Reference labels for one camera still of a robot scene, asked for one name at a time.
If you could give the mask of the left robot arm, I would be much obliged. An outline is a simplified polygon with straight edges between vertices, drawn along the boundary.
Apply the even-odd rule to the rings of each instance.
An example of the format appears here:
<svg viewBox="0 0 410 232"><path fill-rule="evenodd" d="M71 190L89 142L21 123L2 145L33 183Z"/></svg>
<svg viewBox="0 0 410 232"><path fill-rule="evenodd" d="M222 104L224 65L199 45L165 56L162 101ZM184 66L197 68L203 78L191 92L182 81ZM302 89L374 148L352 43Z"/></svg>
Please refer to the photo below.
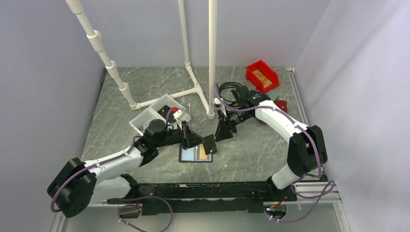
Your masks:
<svg viewBox="0 0 410 232"><path fill-rule="evenodd" d="M94 193L102 191L104 184L122 187L114 198L132 203L138 199L139 189L125 177L113 178L115 175L153 161L159 147L180 144L189 149L205 142L205 137L192 131L186 121L169 129L165 121L154 119L143 135L134 136L131 144L117 153L94 160L69 160L47 188L52 199L50 209L72 218L91 203Z"/></svg>

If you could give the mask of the black VIP card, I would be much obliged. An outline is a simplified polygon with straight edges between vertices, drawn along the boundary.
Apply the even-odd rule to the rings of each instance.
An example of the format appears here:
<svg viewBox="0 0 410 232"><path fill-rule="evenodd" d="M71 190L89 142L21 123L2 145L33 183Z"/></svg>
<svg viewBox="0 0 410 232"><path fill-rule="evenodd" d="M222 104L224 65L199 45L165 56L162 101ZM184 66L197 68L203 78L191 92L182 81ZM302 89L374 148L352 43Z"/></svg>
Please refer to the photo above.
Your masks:
<svg viewBox="0 0 410 232"><path fill-rule="evenodd" d="M218 149L213 134L204 137L203 147L206 155L215 154L217 152Z"/></svg>

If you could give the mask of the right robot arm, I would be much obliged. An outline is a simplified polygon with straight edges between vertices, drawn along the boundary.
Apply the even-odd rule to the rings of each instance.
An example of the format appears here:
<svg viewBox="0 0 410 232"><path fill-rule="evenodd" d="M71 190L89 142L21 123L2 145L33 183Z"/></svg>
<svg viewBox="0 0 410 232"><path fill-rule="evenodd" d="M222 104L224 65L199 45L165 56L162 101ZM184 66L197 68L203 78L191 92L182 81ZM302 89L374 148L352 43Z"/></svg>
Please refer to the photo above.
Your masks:
<svg viewBox="0 0 410 232"><path fill-rule="evenodd" d="M316 178L321 177L322 166L328 157L320 127L297 121L281 110L268 95L252 93L246 86L232 91L238 103L237 108L222 99L217 84L214 84L213 88L216 104L221 106L218 110L216 142L233 138L237 133L236 126L253 117L270 126L288 143L286 164L269 179L272 183L266 188L269 199L279 200L284 196L285 188L305 176L310 176L313 170L318 170Z"/></svg>

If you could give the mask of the black leather card holder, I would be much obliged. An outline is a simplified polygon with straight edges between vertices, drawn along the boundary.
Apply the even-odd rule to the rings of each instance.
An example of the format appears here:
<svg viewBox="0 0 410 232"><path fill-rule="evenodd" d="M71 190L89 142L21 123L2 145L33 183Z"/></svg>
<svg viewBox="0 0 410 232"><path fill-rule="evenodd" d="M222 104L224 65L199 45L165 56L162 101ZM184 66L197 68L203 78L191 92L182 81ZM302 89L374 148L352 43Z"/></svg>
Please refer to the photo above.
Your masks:
<svg viewBox="0 0 410 232"><path fill-rule="evenodd" d="M183 149L182 146L179 148L178 162L199 162L207 163L212 162L213 155L206 154L203 144Z"/></svg>

